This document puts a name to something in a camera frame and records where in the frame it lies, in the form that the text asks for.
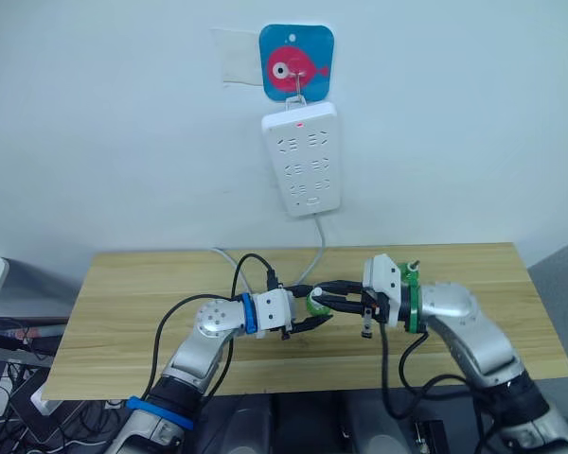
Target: power strip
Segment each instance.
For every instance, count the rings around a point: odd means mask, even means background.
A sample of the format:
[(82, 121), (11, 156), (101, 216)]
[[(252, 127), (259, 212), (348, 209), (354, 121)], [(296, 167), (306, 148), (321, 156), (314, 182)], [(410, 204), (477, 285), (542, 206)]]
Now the power strip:
[(291, 216), (341, 204), (337, 113), (320, 102), (272, 113), (261, 122), (277, 182)]

